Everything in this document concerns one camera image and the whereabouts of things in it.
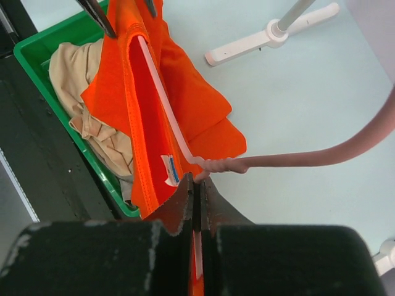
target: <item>beige garment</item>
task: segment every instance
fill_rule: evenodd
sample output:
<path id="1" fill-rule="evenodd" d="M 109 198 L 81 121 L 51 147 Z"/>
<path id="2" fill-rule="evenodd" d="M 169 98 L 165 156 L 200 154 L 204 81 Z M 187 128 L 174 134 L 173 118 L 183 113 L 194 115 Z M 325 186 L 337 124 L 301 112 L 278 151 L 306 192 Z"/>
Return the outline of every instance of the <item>beige garment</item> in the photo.
<path id="1" fill-rule="evenodd" d="M 49 79 L 70 126 L 86 139 L 106 165 L 118 176 L 133 174 L 130 138 L 89 114 L 81 93 L 98 72 L 103 40 L 76 46 L 62 43 L 49 63 Z"/>

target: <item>folded clothing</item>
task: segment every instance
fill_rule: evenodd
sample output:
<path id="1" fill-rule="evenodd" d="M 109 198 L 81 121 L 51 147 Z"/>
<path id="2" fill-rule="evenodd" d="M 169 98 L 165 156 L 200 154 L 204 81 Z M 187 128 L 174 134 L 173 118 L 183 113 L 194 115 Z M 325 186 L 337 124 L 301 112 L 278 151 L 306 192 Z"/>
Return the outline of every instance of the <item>folded clothing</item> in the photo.
<path id="1" fill-rule="evenodd" d="M 133 175 L 129 136 L 93 117 L 81 98 L 98 72 L 102 44 L 102 39 L 82 46 L 60 44 L 49 63 L 49 79 L 71 118 L 70 126 L 89 142 L 116 176 L 129 183 Z"/>
<path id="2" fill-rule="evenodd" d="M 169 178 L 177 183 L 184 173 L 196 176 L 201 169 L 180 152 L 138 36 L 148 44 L 191 152 L 218 159 L 246 151 L 244 136 L 227 119 L 230 104 L 171 40 L 162 18 L 162 0 L 154 4 L 156 18 L 145 0 L 109 1 L 107 17 L 118 38 L 104 37 L 98 74 L 81 95 L 92 116 L 131 138 L 135 172 L 131 201 L 139 206 L 142 218 L 174 193 L 177 184 Z"/>

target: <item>white pole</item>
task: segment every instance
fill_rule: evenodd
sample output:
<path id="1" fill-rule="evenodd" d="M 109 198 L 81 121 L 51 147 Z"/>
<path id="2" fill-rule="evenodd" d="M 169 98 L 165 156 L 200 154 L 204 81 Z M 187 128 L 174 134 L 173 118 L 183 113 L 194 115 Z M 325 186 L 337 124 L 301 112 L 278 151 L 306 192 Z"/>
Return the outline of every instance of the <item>white pole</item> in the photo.
<path id="1" fill-rule="evenodd" d="M 303 12 L 308 9 L 315 0 L 298 0 L 297 3 L 278 21 L 278 29 L 285 32 Z"/>

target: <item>white tag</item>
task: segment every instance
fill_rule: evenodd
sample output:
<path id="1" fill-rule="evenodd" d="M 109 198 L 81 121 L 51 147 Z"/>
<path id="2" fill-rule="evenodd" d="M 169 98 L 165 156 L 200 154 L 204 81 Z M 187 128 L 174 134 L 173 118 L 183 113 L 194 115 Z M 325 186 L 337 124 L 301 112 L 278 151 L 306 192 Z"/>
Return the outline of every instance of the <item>white tag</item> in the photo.
<path id="1" fill-rule="evenodd" d="M 172 187 L 177 187 L 180 183 L 180 179 L 177 175 L 177 170 L 174 165 L 174 160 L 172 155 L 161 155 L 163 163 L 166 167 L 167 179 L 165 183 Z"/>

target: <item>white stand base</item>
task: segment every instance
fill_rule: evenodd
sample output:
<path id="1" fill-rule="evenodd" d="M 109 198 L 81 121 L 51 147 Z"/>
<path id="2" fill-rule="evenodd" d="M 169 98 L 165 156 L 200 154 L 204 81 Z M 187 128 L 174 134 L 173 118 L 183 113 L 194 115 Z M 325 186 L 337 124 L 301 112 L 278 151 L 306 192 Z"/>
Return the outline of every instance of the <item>white stand base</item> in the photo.
<path id="1" fill-rule="evenodd" d="M 379 276 L 395 268 L 395 241 L 386 240 L 383 242 L 380 252 L 373 256 L 373 262 Z"/>
<path id="2" fill-rule="evenodd" d="M 331 3 L 324 8 L 302 15 L 286 31 L 278 29 L 278 19 L 271 20 L 264 31 L 207 52 L 205 54 L 206 60 L 211 66 L 216 66 L 265 46 L 271 48 L 280 47 L 289 36 L 326 22 L 336 16 L 339 11 L 339 4 Z"/>

